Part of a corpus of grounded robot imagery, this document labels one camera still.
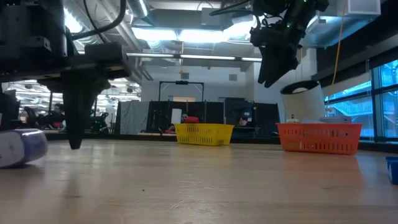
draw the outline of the blue object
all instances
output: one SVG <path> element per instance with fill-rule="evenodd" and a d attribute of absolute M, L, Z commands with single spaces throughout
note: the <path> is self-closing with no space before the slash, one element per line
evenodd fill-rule
<path fill-rule="evenodd" d="M 0 132 L 0 169 L 23 166 L 47 153 L 47 139 L 37 129 Z"/>
<path fill-rule="evenodd" d="M 387 170 L 390 176 L 391 182 L 398 185 L 398 157 L 397 156 L 387 156 Z"/>

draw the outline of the window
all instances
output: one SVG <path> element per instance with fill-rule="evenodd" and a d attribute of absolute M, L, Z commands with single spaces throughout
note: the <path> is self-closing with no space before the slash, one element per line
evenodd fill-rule
<path fill-rule="evenodd" d="M 398 60 L 382 65 L 379 68 L 381 87 L 398 84 Z"/>
<path fill-rule="evenodd" d="M 368 82 L 359 84 L 357 86 L 351 87 L 349 89 L 346 89 L 344 91 L 335 93 L 335 94 L 329 96 L 330 97 L 329 100 L 335 100 L 335 99 L 346 97 L 346 96 L 352 96 L 357 93 L 363 93 L 365 91 L 371 91 L 371 90 L 372 90 L 372 83 L 370 81 L 368 81 Z"/>
<path fill-rule="evenodd" d="M 373 104 L 370 96 L 332 103 L 327 108 L 327 116 L 350 116 L 353 123 L 363 124 L 362 137 L 374 136 Z"/>
<path fill-rule="evenodd" d="M 398 91 L 382 95 L 383 130 L 387 138 L 398 137 Z"/>

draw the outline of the white container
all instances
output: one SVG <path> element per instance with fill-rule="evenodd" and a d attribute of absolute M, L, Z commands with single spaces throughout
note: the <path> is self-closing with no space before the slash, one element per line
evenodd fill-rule
<path fill-rule="evenodd" d="M 313 80 L 302 81 L 284 87 L 280 93 L 287 119 L 319 121 L 325 117 L 325 101 L 321 85 Z"/>

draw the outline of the white cylindrical object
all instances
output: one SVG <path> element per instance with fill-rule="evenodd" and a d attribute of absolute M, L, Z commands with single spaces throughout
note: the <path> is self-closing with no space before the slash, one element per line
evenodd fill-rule
<path fill-rule="evenodd" d="M 321 85 L 316 81 L 302 81 L 283 88 L 280 93 L 287 119 L 319 121 L 325 117 L 325 100 Z"/>
<path fill-rule="evenodd" d="M 173 109 L 172 111 L 172 124 L 181 124 L 181 109 Z"/>
<path fill-rule="evenodd" d="M 0 168 L 19 167 L 47 153 L 47 139 L 38 129 L 0 133 Z"/>

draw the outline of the black cable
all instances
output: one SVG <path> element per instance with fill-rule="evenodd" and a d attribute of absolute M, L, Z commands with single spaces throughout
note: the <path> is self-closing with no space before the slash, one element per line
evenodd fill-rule
<path fill-rule="evenodd" d="M 90 12 L 88 11 L 87 0 L 83 0 L 83 4 L 85 5 L 86 14 L 87 14 L 88 19 L 89 19 L 90 22 L 91 22 L 91 25 L 93 25 L 94 30 L 96 31 L 96 33 L 98 34 L 98 36 L 100 37 L 100 39 L 102 40 L 102 42 L 106 43 L 106 41 L 105 41 L 104 37 L 102 36 L 102 34 L 101 34 L 100 32 L 98 32 L 98 28 L 97 28 L 97 26 L 95 25 L 94 20 L 93 20 L 93 18 L 92 18 L 91 15 L 90 15 Z"/>
<path fill-rule="evenodd" d="M 199 5 L 198 5 L 198 7 L 197 7 L 197 10 L 199 10 L 199 6 L 200 6 L 202 3 L 204 3 L 204 2 L 207 3 L 207 4 L 209 4 L 209 5 L 211 6 L 211 8 L 214 9 L 213 5 L 212 5 L 209 1 L 200 1 L 200 2 L 199 2 Z"/>
<path fill-rule="evenodd" d="M 102 32 L 105 32 L 107 30 L 113 29 L 115 27 L 117 27 L 120 23 L 122 23 L 123 19 L 124 19 L 124 15 L 126 14 L 126 9 L 127 9 L 127 1 L 126 0 L 120 0 L 120 12 L 118 17 L 110 24 L 103 26 L 101 28 L 98 28 L 98 30 L 91 30 L 91 31 L 87 31 L 87 32 L 83 32 L 81 34 L 76 34 L 72 36 L 72 40 L 78 40 L 78 39 L 82 39 L 85 37 L 89 37 L 95 34 L 99 34 Z"/>
<path fill-rule="evenodd" d="M 276 17 L 278 17 L 278 18 L 281 18 L 281 19 L 284 19 L 282 16 L 265 16 L 267 19 L 271 19 L 271 18 L 276 18 Z"/>
<path fill-rule="evenodd" d="M 232 6 L 227 6 L 227 7 L 224 7 L 224 8 L 222 8 L 222 9 L 215 10 L 215 11 L 209 13 L 209 15 L 210 15 L 210 16 L 221 15 L 221 14 L 218 14 L 218 13 L 219 13 L 219 12 L 226 11 L 226 10 L 228 10 L 228 9 L 235 8 L 235 7 L 237 7 L 237 6 L 241 6 L 241 5 L 243 5 L 243 4 L 246 4 L 246 3 L 249 2 L 249 1 L 251 1 L 251 0 L 245 0 L 245 1 L 243 1 L 243 2 L 239 2 L 239 3 L 233 4 Z"/>
<path fill-rule="evenodd" d="M 261 23 L 262 23 L 262 25 L 269 27 L 269 24 L 268 24 L 268 21 L 266 18 L 264 18 Z"/>

